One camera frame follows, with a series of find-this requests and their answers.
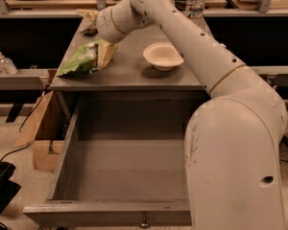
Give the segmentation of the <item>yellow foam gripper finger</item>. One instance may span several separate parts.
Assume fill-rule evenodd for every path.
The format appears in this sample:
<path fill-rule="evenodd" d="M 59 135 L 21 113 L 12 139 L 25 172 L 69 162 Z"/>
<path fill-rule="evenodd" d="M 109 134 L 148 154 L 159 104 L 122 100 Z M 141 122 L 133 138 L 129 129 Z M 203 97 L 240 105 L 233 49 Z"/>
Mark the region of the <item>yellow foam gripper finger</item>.
<path fill-rule="evenodd" d="M 117 45 L 108 42 L 104 42 L 98 46 L 98 70 L 102 70 L 108 66 L 116 50 Z"/>
<path fill-rule="evenodd" d="M 96 10 L 87 9 L 75 9 L 75 13 L 83 18 L 87 18 L 92 24 L 96 23 L 99 14 L 99 12 Z"/>

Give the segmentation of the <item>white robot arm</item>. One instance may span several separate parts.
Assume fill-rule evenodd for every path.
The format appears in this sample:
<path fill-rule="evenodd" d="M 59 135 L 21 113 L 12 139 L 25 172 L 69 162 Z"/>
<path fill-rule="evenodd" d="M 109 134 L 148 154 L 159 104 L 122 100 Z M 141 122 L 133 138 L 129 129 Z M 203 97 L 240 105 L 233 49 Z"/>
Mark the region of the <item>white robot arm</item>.
<path fill-rule="evenodd" d="M 287 125 L 283 100 L 174 0 L 122 0 L 96 21 L 99 36 L 111 43 L 151 23 L 211 98 L 192 115 L 184 138 L 194 230 L 285 230 L 278 162 Z"/>

